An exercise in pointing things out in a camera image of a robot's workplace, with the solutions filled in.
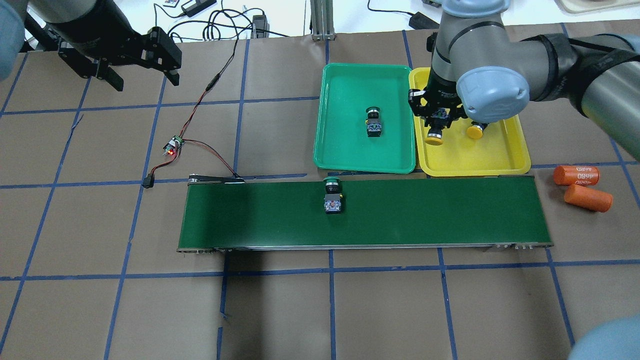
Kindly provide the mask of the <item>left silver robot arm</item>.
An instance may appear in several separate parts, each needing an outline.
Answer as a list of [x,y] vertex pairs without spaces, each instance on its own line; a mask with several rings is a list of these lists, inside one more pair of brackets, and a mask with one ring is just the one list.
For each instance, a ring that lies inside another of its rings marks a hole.
[[124,81],[115,68],[128,65],[155,69],[179,85],[180,48],[158,26],[137,32],[113,0],[3,0],[2,80],[12,72],[26,31],[76,75],[107,82],[116,91],[123,91]]

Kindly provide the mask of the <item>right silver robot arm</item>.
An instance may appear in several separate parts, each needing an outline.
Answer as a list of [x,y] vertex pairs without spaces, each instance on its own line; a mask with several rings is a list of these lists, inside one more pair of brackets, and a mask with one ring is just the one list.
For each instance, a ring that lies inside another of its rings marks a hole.
[[634,159],[639,159],[639,36],[540,34],[511,41],[501,15],[509,0],[442,0],[427,39],[431,69],[408,103],[423,119],[425,143],[470,119],[474,130],[518,115],[531,101],[566,98]]

